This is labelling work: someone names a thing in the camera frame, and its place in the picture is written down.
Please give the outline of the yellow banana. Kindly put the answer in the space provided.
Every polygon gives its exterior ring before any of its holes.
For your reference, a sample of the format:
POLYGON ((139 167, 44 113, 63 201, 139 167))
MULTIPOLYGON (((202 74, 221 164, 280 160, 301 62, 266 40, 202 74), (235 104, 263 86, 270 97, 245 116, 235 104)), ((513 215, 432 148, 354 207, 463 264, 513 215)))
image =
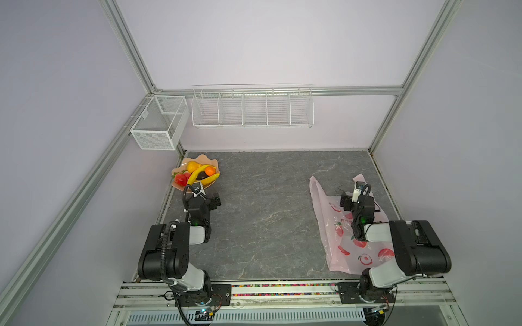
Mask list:
POLYGON ((192 184, 195 182, 195 180, 196 180, 198 174, 199 174, 200 172, 203 172, 203 171, 205 170, 205 168, 206 168, 207 166, 209 166, 209 165, 210 165, 210 164, 202 165, 200 168, 198 168, 196 171, 194 171, 194 172, 190 175, 190 177, 188 178, 188 183, 187 183, 187 184, 188 184, 188 185, 192 185, 192 184))
POLYGON ((215 175, 208 177, 204 180, 201 180, 199 182, 202 183, 204 188, 207 188, 207 187, 211 186, 219 177, 220 177, 220 173, 216 173, 215 175))

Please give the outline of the pink plastic bag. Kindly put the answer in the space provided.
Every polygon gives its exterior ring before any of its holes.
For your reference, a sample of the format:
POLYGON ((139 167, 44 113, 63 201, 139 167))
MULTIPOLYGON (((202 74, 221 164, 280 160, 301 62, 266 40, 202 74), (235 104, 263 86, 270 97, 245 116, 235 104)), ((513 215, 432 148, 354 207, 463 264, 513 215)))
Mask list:
POLYGON ((315 177, 309 180, 309 191, 329 270, 360 275, 395 258, 391 243, 355 239, 352 213, 341 208, 339 196, 327 196, 315 177))

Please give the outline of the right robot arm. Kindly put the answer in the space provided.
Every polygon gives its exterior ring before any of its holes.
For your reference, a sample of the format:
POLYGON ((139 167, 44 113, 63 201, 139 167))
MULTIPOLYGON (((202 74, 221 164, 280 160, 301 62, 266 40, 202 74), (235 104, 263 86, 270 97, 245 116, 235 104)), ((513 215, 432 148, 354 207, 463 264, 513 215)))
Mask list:
POLYGON ((416 277, 432 277, 451 270, 451 258, 426 220, 376 222, 375 200, 369 194, 342 195, 341 208, 352 213, 354 239, 362 243, 391 243, 394 255, 377 267, 363 270, 357 293, 373 302, 394 286, 416 277))

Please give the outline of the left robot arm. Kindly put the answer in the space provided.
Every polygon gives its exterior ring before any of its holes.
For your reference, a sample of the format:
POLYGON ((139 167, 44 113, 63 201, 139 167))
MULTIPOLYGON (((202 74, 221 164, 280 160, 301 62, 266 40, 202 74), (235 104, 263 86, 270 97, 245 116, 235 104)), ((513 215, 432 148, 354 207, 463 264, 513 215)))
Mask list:
POLYGON ((218 194, 193 196, 186 204, 186 221, 153 225, 145 240, 137 272, 141 279, 162 281, 175 295, 210 297, 209 275, 189 261, 190 247, 208 243, 210 212, 221 205, 218 194))

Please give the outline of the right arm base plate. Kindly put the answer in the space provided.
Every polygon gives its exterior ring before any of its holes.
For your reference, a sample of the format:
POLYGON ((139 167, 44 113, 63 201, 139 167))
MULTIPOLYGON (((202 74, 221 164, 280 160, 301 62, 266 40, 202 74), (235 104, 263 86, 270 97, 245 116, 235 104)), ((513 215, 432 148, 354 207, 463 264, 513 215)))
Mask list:
POLYGON ((342 304, 392 304, 396 301, 392 288, 375 288, 359 282, 339 282, 334 290, 342 304))

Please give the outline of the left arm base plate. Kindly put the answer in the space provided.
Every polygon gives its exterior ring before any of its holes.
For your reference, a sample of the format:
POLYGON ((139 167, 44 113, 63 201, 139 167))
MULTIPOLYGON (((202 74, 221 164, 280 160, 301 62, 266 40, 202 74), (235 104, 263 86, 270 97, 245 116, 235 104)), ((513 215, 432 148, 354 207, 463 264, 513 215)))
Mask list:
POLYGON ((230 283, 205 285, 201 290, 182 293, 178 297, 182 307, 229 306, 231 299, 230 283))

